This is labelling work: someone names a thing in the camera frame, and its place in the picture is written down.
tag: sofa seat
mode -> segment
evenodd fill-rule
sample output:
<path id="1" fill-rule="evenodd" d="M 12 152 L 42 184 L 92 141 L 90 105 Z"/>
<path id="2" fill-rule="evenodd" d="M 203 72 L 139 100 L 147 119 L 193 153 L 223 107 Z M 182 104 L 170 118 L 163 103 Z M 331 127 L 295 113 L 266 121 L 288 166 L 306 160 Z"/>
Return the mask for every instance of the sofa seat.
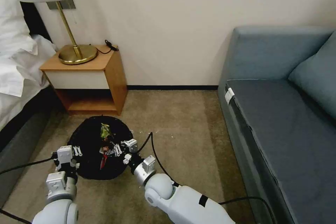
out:
<path id="1" fill-rule="evenodd" d="M 228 80 L 228 88 L 269 202 L 285 202 L 294 223 L 335 223 L 335 121 L 287 80 Z"/>

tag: white drawer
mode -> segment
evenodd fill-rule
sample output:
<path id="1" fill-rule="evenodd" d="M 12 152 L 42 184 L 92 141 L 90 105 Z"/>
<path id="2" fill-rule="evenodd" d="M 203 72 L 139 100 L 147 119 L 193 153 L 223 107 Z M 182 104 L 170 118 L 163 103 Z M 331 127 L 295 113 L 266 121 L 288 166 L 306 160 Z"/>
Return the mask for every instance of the white drawer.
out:
<path id="1" fill-rule="evenodd" d="M 109 89 L 103 71 L 45 71 L 56 89 Z"/>

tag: sofa armrest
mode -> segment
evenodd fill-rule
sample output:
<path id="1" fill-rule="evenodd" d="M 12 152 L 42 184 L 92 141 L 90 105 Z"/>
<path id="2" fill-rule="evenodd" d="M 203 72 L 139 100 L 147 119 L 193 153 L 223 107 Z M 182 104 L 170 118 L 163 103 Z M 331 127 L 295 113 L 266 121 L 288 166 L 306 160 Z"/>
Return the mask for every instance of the sofa armrest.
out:
<path id="1" fill-rule="evenodd" d="M 219 85 L 228 79 L 282 79 L 332 34 L 325 27 L 243 26 L 233 30 Z"/>

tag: bed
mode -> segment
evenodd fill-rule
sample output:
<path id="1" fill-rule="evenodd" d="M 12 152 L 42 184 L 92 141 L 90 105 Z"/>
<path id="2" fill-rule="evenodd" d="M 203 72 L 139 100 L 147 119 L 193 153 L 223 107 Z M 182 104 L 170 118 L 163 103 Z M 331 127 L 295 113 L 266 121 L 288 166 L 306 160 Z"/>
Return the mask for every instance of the bed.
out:
<path id="1" fill-rule="evenodd" d="M 48 122 L 56 96 L 39 67 L 55 53 L 56 47 L 33 3 L 13 7 L 13 0 L 0 0 L 0 4 L 0 170 L 4 170 L 29 161 Z M 14 20 L 15 25 L 8 26 L 13 21 L 8 21 L 8 13 L 22 12 L 24 20 L 23 15 L 18 15 L 20 24 Z M 23 37 L 17 34 L 16 27 L 29 28 L 27 43 L 20 42 Z M 19 81 L 11 71 L 20 77 Z M 0 207 L 22 171 L 1 176 Z"/>

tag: black baseboard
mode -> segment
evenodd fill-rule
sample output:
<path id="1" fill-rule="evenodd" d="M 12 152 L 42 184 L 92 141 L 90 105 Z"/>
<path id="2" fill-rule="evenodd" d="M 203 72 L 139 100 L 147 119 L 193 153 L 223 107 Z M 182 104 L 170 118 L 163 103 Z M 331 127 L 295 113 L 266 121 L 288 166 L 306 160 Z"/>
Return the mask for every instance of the black baseboard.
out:
<path id="1" fill-rule="evenodd" d="M 128 90 L 217 90 L 218 85 L 200 86 L 161 86 L 161 85 L 128 85 Z"/>

